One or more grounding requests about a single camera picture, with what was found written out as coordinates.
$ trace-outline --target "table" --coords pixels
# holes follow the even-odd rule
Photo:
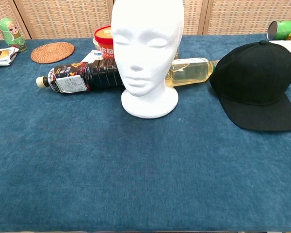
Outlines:
[[[218,60],[263,39],[184,36],[179,56]],[[30,60],[54,41],[75,52],[56,64]],[[0,67],[0,232],[291,231],[291,132],[238,128],[209,82],[177,87],[175,110],[151,120],[124,111],[124,88],[39,89],[36,77],[94,45],[26,44]]]

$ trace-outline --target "green can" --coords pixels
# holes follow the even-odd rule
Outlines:
[[[3,33],[5,42],[10,47],[19,48],[18,52],[23,52],[27,49],[25,39],[20,34],[17,26],[10,18],[3,18],[0,20],[0,30]]]
[[[267,39],[285,40],[291,33],[291,21],[273,21],[267,30]]]

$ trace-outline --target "round rattan coaster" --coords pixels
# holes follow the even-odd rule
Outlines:
[[[71,43],[49,43],[35,48],[31,53],[31,59],[41,64],[54,63],[69,57],[73,51],[74,46]]]

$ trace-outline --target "mannequin head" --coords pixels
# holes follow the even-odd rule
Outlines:
[[[111,23],[114,58],[130,94],[145,96],[165,85],[183,24],[182,0],[116,0]]]

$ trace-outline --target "instant noodle cup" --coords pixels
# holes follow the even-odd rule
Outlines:
[[[113,37],[111,33],[111,26],[99,28],[94,33],[95,40],[100,46],[102,57],[105,59],[114,58],[113,54]]]

